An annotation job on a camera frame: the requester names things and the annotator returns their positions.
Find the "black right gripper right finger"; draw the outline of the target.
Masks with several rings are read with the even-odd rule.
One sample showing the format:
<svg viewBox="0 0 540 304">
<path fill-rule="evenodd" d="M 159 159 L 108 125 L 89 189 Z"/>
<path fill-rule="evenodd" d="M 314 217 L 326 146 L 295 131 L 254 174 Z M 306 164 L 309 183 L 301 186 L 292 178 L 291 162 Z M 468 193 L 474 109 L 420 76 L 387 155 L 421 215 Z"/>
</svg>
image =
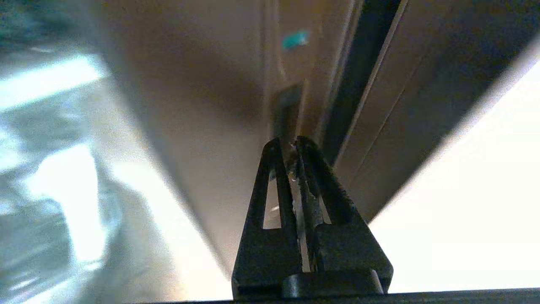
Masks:
<svg viewBox="0 0 540 304">
<path fill-rule="evenodd" d="M 371 277 L 386 294 L 394 268 L 322 152 L 299 136 L 297 175 L 310 272 L 344 279 Z"/>
</svg>

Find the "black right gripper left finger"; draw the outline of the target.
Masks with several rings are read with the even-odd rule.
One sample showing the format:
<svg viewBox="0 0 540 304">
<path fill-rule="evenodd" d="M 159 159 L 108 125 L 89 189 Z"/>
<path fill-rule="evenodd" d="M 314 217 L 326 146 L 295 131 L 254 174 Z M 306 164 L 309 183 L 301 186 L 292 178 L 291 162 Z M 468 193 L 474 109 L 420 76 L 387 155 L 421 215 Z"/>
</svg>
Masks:
<svg viewBox="0 0 540 304">
<path fill-rule="evenodd" d="M 274 173 L 281 220 L 279 228 L 264 229 L 270 174 Z M 293 196 L 279 138 L 262 151 L 253 192 L 232 273 L 235 299 L 282 299 L 284 281 L 302 272 Z"/>
</svg>

